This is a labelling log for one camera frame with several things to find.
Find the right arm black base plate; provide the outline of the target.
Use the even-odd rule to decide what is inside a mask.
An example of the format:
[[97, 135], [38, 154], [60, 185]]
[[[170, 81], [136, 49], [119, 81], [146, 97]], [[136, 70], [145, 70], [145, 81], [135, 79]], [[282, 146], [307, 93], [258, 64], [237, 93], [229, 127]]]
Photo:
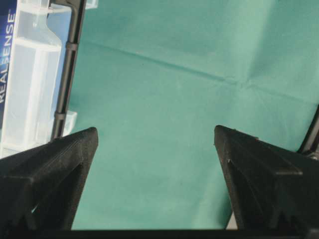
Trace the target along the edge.
[[317, 108], [315, 112], [314, 118], [298, 153], [313, 160], [319, 160], [319, 108]]

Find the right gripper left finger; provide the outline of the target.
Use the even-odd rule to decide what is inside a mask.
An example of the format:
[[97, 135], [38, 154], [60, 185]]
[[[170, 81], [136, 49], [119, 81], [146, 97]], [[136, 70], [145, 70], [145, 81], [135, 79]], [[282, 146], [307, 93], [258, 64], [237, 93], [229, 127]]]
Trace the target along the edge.
[[98, 147], [95, 127], [0, 161], [0, 230], [70, 230]]

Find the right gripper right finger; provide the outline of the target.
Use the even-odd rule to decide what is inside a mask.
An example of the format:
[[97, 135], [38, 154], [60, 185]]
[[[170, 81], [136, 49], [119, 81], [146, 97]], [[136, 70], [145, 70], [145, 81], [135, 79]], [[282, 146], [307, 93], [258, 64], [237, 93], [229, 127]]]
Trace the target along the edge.
[[238, 228], [318, 230], [317, 160], [222, 125], [214, 145]]

